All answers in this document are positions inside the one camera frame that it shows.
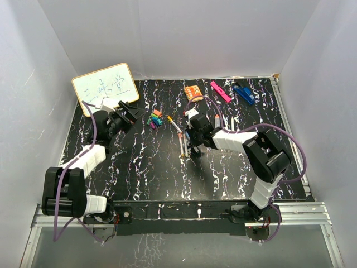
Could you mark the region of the orange highlighter marker body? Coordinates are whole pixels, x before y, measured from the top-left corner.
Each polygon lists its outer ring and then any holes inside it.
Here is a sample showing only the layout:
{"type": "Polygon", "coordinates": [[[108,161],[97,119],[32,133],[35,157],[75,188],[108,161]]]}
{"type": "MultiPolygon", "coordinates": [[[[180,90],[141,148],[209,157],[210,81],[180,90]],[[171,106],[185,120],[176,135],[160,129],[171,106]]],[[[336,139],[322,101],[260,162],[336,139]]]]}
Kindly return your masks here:
{"type": "Polygon", "coordinates": [[[215,128],[220,127],[220,117],[218,114],[216,114],[214,117],[214,126],[215,126],[215,128]]]}

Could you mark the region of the yellow cap white marker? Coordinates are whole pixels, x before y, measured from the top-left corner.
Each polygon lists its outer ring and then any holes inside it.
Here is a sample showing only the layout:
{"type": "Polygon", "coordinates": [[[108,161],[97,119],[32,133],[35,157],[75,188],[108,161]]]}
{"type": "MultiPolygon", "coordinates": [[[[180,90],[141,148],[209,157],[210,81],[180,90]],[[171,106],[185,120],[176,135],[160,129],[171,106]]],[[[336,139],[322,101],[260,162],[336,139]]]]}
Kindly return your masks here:
{"type": "Polygon", "coordinates": [[[182,133],[182,130],[180,129],[180,127],[174,122],[174,120],[170,116],[167,116],[167,119],[169,120],[170,124],[172,124],[174,126],[174,128],[176,129],[176,131],[178,133],[182,133]]]}

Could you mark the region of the orange highlighter cap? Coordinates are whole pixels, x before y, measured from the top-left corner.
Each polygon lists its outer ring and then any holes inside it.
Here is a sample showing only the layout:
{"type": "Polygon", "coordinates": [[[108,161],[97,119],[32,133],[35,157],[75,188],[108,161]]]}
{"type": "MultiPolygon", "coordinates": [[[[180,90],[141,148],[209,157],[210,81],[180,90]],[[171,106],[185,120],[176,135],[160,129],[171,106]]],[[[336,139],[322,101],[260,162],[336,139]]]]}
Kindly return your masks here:
{"type": "Polygon", "coordinates": [[[158,111],[158,110],[154,110],[153,111],[153,113],[155,114],[155,115],[157,115],[158,117],[162,117],[162,112],[161,111],[158,111]]]}

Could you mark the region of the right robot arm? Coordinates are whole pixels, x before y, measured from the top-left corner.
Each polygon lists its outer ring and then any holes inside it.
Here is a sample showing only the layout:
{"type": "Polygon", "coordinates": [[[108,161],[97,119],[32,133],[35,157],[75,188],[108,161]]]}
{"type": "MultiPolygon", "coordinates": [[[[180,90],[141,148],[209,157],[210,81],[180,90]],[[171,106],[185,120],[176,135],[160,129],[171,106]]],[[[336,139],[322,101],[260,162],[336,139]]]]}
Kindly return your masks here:
{"type": "Polygon", "coordinates": [[[207,117],[195,109],[184,113],[189,141],[193,147],[237,151],[246,154],[257,178],[249,198],[249,216],[260,222],[268,216],[273,192],[292,162],[288,150],[272,129],[260,132],[235,133],[214,128],[207,117]]]}

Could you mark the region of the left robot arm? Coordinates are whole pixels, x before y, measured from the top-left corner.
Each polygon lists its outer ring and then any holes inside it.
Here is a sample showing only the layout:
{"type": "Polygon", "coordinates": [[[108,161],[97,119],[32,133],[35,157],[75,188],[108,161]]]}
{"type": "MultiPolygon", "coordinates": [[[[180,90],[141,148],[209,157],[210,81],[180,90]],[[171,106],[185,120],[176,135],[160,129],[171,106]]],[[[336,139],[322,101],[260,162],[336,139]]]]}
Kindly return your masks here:
{"type": "Polygon", "coordinates": [[[108,223],[114,219],[114,207],[107,204],[107,197],[87,194],[85,179],[107,158],[112,138],[120,132],[128,133],[145,111],[122,101],[118,108],[102,105],[96,112],[91,111],[89,103],[82,104],[92,120],[89,142],[67,163],[46,170],[41,209],[48,216],[80,218],[95,214],[108,223]]]}

